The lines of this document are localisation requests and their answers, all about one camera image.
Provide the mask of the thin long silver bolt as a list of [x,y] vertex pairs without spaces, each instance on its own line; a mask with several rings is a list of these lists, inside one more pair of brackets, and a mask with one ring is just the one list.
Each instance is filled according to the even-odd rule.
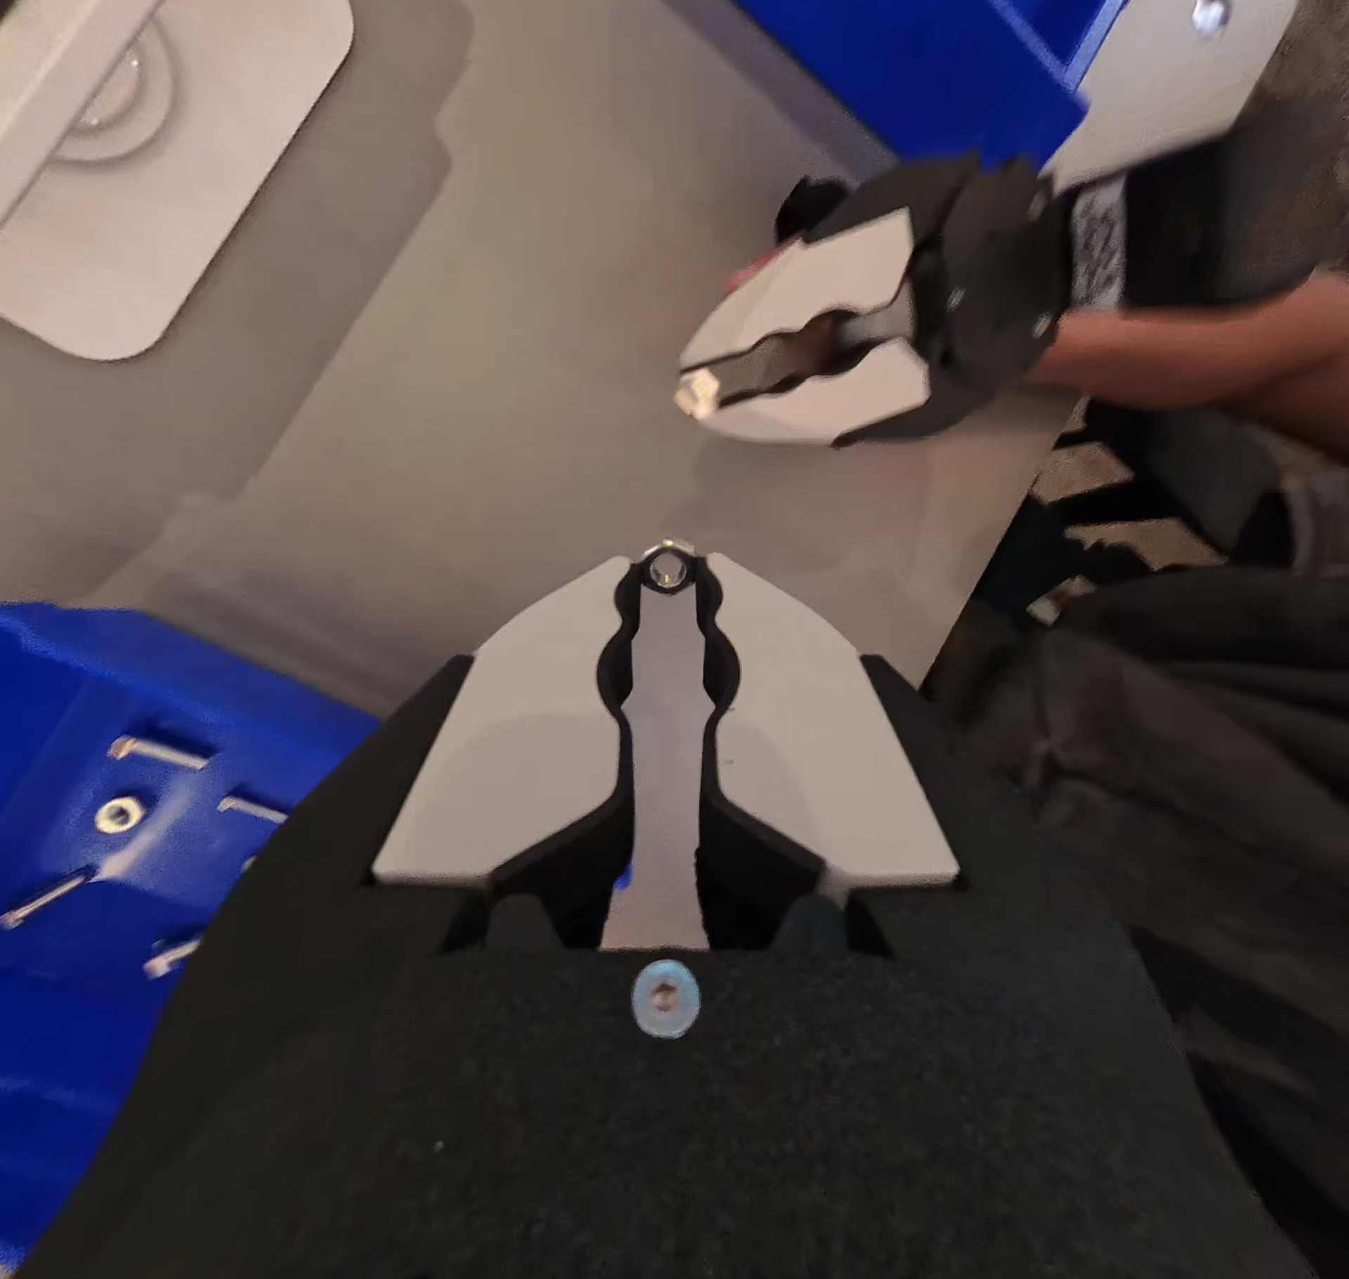
[[97,871],[94,868],[78,868],[51,882],[45,882],[42,888],[29,891],[25,897],[8,903],[1,912],[3,931],[13,931],[22,927],[31,916],[91,882],[95,874]]

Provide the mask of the blue plastic bin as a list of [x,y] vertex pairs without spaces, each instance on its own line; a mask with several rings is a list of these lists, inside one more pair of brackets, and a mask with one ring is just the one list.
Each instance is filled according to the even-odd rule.
[[905,160],[1042,168],[1128,0],[729,0]]
[[[144,613],[1,607],[1,912],[78,868],[94,880],[1,931],[3,1276],[56,1218],[126,1098],[179,971],[142,962],[204,933],[288,813],[378,719]],[[210,754],[200,772],[115,762],[120,735]],[[95,809],[134,794],[131,832]]]

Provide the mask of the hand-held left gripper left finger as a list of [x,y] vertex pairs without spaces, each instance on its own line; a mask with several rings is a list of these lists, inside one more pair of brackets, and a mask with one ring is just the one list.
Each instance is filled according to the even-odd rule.
[[637,566],[609,557],[521,610],[472,657],[372,863],[383,885],[533,896],[598,946],[631,865]]

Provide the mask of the white document stand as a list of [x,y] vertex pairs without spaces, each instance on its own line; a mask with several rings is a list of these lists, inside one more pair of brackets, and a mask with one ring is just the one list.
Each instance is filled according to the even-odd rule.
[[349,0],[1,0],[1,318],[166,333],[350,50]]

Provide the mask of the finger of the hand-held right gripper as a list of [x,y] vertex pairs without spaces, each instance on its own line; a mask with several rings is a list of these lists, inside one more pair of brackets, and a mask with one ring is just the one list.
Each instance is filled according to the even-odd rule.
[[698,423],[727,440],[833,445],[886,418],[917,411],[930,395],[926,364],[902,340],[888,340],[832,376],[785,377],[767,384],[783,359],[774,339],[739,359],[709,365],[720,380],[717,415]]
[[680,376],[796,336],[829,314],[864,314],[899,293],[914,247],[907,208],[817,242],[796,239],[729,292],[680,358]]

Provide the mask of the person's right forearm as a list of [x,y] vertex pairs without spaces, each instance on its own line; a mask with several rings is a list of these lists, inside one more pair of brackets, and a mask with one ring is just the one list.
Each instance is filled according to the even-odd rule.
[[1347,280],[1316,272],[1240,309],[1072,311],[1028,381],[1135,411],[1222,411],[1346,460]]

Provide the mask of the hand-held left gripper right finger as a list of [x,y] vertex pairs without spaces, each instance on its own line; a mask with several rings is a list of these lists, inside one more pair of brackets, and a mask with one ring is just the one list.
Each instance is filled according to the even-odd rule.
[[721,552],[699,558],[695,880],[711,946],[765,946],[810,897],[950,891],[961,866],[869,664],[811,607]]

